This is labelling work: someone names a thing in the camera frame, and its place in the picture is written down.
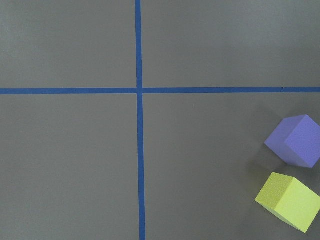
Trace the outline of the purple foam cube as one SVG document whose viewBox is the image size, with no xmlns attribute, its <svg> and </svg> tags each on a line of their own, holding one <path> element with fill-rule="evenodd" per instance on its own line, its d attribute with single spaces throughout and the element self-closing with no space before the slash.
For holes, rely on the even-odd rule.
<svg viewBox="0 0 320 240">
<path fill-rule="evenodd" d="M 307 114 L 287 117 L 264 144 L 288 165 L 313 168 L 320 159 L 320 126 Z"/>
</svg>

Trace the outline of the yellow foam cube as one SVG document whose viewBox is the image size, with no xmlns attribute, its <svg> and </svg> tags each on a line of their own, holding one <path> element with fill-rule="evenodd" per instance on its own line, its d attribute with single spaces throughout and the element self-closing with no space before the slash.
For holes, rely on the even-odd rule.
<svg viewBox="0 0 320 240">
<path fill-rule="evenodd" d="M 255 201 L 281 221 L 306 233 L 320 210 L 320 196 L 295 177 L 273 172 Z"/>
</svg>

